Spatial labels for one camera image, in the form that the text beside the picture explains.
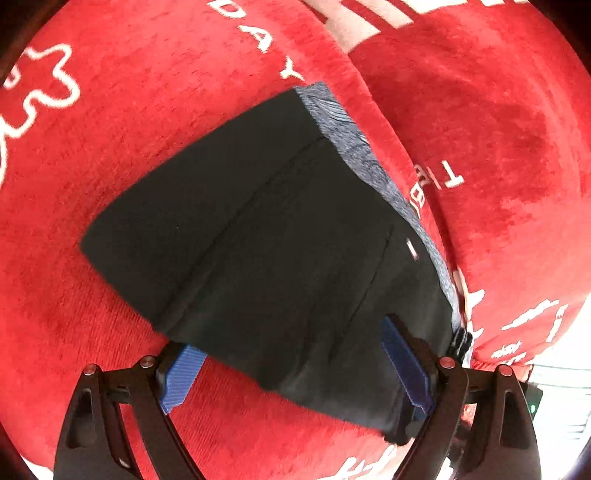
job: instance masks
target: red plush fabric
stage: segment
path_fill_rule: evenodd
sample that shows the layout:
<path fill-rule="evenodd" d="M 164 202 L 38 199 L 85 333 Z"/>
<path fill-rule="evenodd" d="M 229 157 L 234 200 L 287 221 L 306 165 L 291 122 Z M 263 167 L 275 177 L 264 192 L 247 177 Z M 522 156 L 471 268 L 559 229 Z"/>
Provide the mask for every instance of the red plush fabric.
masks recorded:
<path fill-rule="evenodd" d="M 72 0 L 0 89 L 0 420 L 32 461 L 53 464 L 84 364 L 124 368 L 165 343 L 82 257 L 90 221 L 294 85 L 329 85 L 445 246 L 480 333 L 474 365 L 523 363 L 574 318 L 591 280 L 591 85 L 562 36 L 512 0 L 386 2 L 408 21 L 385 0 L 323 2 Z M 341 7 L 366 19 L 353 40 Z M 211 359 L 172 417 L 212 479 L 385 479 L 404 453 Z"/>
<path fill-rule="evenodd" d="M 72 0 L 0 91 L 0 420 L 33 462 L 53 465 L 86 363 L 126 368 L 165 344 L 78 248 L 96 215 L 146 172 L 263 100 L 324 80 L 403 191 L 415 182 L 314 15 L 293 0 L 238 5 Z M 425 226 L 441 246 L 432 217 Z M 264 393 L 211 359 L 172 418 L 211 479 L 317 479 L 341 468 L 387 478 L 404 456 L 379 432 Z M 135 431 L 131 442 L 138 447 Z"/>
<path fill-rule="evenodd" d="M 306 2 L 417 166 L 476 332 L 472 366 L 527 378 L 591 289 L 589 74 L 527 2 Z"/>

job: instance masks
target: white pattern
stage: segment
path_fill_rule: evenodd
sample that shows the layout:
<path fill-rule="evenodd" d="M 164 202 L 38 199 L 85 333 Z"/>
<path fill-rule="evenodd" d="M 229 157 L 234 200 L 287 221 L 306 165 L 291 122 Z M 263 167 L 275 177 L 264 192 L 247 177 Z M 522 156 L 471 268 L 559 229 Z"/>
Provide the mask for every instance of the white pattern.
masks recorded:
<path fill-rule="evenodd" d="M 394 28 L 401 28 L 413 23 L 412 19 L 387 0 L 357 0 Z"/>
<path fill-rule="evenodd" d="M 545 310 L 549 309 L 550 307 L 553 307 L 554 305 L 558 305 L 559 303 L 560 303 L 560 300 L 549 301 L 548 299 L 545 299 L 544 301 L 541 301 L 540 303 L 538 303 L 535 308 L 529 309 L 527 312 L 519 315 L 515 320 L 513 320 L 508 325 L 501 327 L 501 330 L 509 330 L 510 328 L 516 328 L 520 325 L 523 325 L 524 323 L 527 323 L 530 320 L 533 320 L 537 316 L 544 313 Z"/>
<path fill-rule="evenodd" d="M 17 83 L 21 79 L 21 71 L 15 65 L 14 67 L 12 67 L 12 70 L 10 71 L 9 75 L 10 76 L 7 77 L 6 80 L 4 80 L 4 85 L 3 85 L 3 87 L 6 90 L 11 90 L 14 87 L 16 87 Z"/>
<path fill-rule="evenodd" d="M 519 350 L 521 346 L 521 340 L 518 340 L 517 343 L 510 343 L 509 345 L 503 345 L 497 351 L 492 352 L 491 358 L 501 358 L 502 356 L 511 355 Z"/>
<path fill-rule="evenodd" d="M 507 360 L 506 362 L 503 362 L 505 365 L 513 365 L 516 362 L 519 362 L 521 360 L 523 360 L 525 358 L 525 356 L 527 355 L 527 352 L 523 352 L 520 355 L 514 356 L 513 358 Z"/>
<path fill-rule="evenodd" d="M 564 316 L 564 312 L 566 312 L 566 309 L 569 308 L 569 304 L 567 303 L 566 305 L 562 305 L 558 311 L 556 312 L 556 318 L 561 318 L 562 316 Z"/>
<path fill-rule="evenodd" d="M 8 164 L 8 147 L 6 144 L 6 138 L 21 138 L 31 128 L 37 118 L 37 109 L 32 101 L 36 100 L 40 104 L 49 108 L 66 108 L 80 98 L 80 88 L 78 87 L 78 84 L 72 77 L 62 70 L 62 67 L 72 56 L 72 48 L 69 45 L 61 43 L 43 51 L 37 51 L 31 47 L 27 47 L 22 55 L 26 55 L 32 60 L 39 60 L 56 51 L 63 52 L 64 56 L 57 62 L 56 66 L 53 67 L 51 74 L 55 79 L 62 82 L 66 88 L 68 88 L 70 94 L 66 98 L 53 98 L 40 89 L 30 91 L 22 102 L 22 107 L 27 114 L 27 119 L 19 127 L 13 127 L 6 123 L 4 117 L 0 115 L 0 187 L 4 182 Z"/>
<path fill-rule="evenodd" d="M 361 460 L 359 464 L 351 470 L 352 467 L 357 463 L 355 457 L 349 457 L 343 463 L 343 466 L 339 468 L 339 471 L 332 476 L 325 476 L 318 480 L 346 480 L 352 476 L 359 475 L 361 472 L 367 472 L 365 475 L 357 477 L 356 480 L 374 480 L 379 473 L 381 473 L 386 466 L 390 463 L 393 458 L 396 457 L 397 447 L 396 445 L 388 445 L 384 453 L 377 462 L 368 463 L 365 465 L 365 460 Z"/>
<path fill-rule="evenodd" d="M 457 292 L 464 298 L 464 312 L 466 313 L 466 320 L 470 321 L 472 319 L 472 309 L 482 301 L 485 291 L 481 288 L 480 290 L 470 292 L 470 290 L 468 290 L 468 285 L 466 284 L 466 279 L 464 278 L 461 268 L 454 270 L 453 281 L 456 284 Z"/>
<path fill-rule="evenodd" d="M 418 14 L 426 14 L 441 7 L 467 3 L 467 0 L 402 0 Z"/>

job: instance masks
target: metal screw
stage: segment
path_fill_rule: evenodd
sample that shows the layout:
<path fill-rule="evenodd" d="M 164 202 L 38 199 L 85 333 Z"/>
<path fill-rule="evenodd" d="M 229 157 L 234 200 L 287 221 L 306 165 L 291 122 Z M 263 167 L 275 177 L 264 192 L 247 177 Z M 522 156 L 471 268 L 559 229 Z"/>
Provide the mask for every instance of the metal screw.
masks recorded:
<path fill-rule="evenodd" d="M 439 365 L 441 365 L 443 368 L 454 368 L 456 366 L 456 361 L 448 356 L 442 356 L 439 359 Z"/>
<path fill-rule="evenodd" d="M 142 368 L 151 368 L 155 363 L 156 359 L 152 355 L 146 355 L 139 361 L 139 364 L 142 366 Z"/>
<path fill-rule="evenodd" d="M 88 364 L 82 370 L 82 373 L 84 373 L 87 377 L 93 375 L 95 372 L 96 372 L 96 365 L 95 364 Z"/>
<path fill-rule="evenodd" d="M 499 373 L 503 375 L 503 377 L 510 377 L 513 375 L 513 369 L 509 365 L 500 365 Z"/>

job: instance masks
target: white letter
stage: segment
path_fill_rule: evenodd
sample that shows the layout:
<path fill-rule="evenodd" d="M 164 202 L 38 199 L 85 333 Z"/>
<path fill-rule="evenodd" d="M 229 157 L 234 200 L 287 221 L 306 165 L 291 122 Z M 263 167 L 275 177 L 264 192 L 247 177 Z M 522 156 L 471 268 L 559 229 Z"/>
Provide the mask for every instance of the white letter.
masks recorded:
<path fill-rule="evenodd" d="M 422 207 L 423 205 L 425 205 L 425 194 L 424 194 L 421 186 L 418 184 L 418 182 L 416 182 L 413 185 L 413 188 L 410 189 L 410 198 L 412 198 L 415 202 L 417 202 L 419 207 Z"/>
<path fill-rule="evenodd" d="M 294 71 L 294 63 L 291 58 L 285 56 L 285 69 L 279 72 L 279 75 L 282 79 L 286 79 L 287 77 L 295 77 L 300 79 L 302 82 L 305 82 L 304 77 L 299 73 Z"/>
<path fill-rule="evenodd" d="M 454 174 L 452 168 L 449 166 L 449 163 L 447 163 L 447 160 L 443 160 L 441 163 L 443 164 L 443 168 L 445 168 L 445 170 L 450 178 L 447 182 L 445 182 L 445 186 L 448 189 L 452 189 L 452 188 L 457 187 L 458 185 L 461 185 L 462 183 L 464 183 L 464 177 L 462 177 L 461 175 L 456 176 L 456 174 Z"/>
<path fill-rule="evenodd" d="M 224 17 L 243 18 L 246 16 L 246 12 L 240 7 L 240 5 L 235 4 L 232 0 L 213 0 L 213 2 L 209 2 L 208 5 L 217 12 L 220 12 Z M 228 5 L 233 6 L 236 10 L 233 12 L 224 10 L 223 7 L 227 7 Z"/>
<path fill-rule="evenodd" d="M 425 194 L 423 193 L 423 189 L 420 187 L 418 182 L 413 185 L 413 188 L 410 189 L 410 200 L 409 203 L 411 207 L 414 208 L 415 212 L 417 212 L 418 219 L 421 219 L 421 211 L 420 207 L 425 205 Z"/>
<path fill-rule="evenodd" d="M 267 53 L 267 50 L 269 50 L 271 42 L 273 41 L 273 37 L 267 30 L 257 27 L 247 27 L 246 25 L 238 25 L 238 28 L 255 37 L 257 42 L 259 42 L 258 49 L 263 53 Z"/>
<path fill-rule="evenodd" d="M 418 14 L 426 14 L 441 7 L 467 3 L 467 0 L 402 0 Z"/>

